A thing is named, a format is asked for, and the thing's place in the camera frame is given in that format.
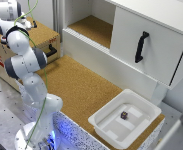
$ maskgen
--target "cardboard box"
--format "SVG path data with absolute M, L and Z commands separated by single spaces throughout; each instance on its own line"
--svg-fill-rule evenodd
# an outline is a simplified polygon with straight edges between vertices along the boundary
M 30 17 L 28 17 L 27 20 L 32 22 L 32 19 Z M 40 48 L 45 53 L 50 52 L 49 45 L 52 45 L 52 47 L 57 50 L 57 53 L 47 58 L 49 64 L 60 57 L 60 35 L 50 28 L 44 26 L 40 22 L 36 21 L 36 23 L 38 27 L 33 28 L 29 31 L 29 35 L 36 44 L 36 47 Z M 9 77 L 4 69 L 5 60 L 15 55 L 16 54 L 14 54 L 7 47 L 7 45 L 3 45 L 0 42 L 0 77 L 4 79 L 7 83 L 9 83 L 12 87 L 14 87 L 17 91 L 19 91 L 19 87 L 16 84 L 15 79 Z

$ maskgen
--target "cabinet shelf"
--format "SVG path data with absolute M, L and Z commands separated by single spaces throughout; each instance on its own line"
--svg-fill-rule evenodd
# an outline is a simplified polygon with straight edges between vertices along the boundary
M 91 15 L 68 27 L 110 49 L 113 25 Z

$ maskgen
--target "white plastic container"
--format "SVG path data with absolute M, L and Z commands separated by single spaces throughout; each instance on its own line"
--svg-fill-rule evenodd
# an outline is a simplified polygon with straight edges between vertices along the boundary
M 128 113 L 126 120 L 121 113 Z M 116 149 L 127 149 L 160 115 L 161 109 L 131 90 L 124 90 L 88 121 L 96 133 Z

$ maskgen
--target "cabinet door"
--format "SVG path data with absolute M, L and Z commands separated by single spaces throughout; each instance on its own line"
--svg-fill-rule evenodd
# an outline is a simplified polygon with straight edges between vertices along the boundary
M 149 37 L 144 40 L 141 53 L 143 60 L 135 63 L 138 42 L 143 32 L 149 33 Z M 183 54 L 183 35 L 117 7 L 110 53 L 170 85 Z

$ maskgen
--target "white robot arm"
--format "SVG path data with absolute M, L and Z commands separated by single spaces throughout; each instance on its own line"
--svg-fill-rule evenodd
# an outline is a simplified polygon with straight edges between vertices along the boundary
M 48 135 L 54 130 L 53 113 L 60 111 L 63 102 L 60 97 L 48 94 L 43 80 L 34 73 L 46 67 L 47 57 L 40 49 L 30 47 L 29 38 L 24 35 L 24 33 L 28 35 L 25 25 L 17 22 L 14 26 L 13 20 L 21 14 L 21 6 L 15 0 L 0 2 L 0 34 L 6 37 L 10 49 L 17 54 L 5 61 L 6 72 L 10 77 L 23 81 L 26 90 L 26 94 L 22 95 L 24 103 L 41 111 L 46 99 L 43 113 L 29 145 L 29 150 L 33 147 L 38 147 L 40 150 L 39 143 L 46 141 Z M 26 135 L 25 140 L 29 140 L 32 131 L 33 129 Z

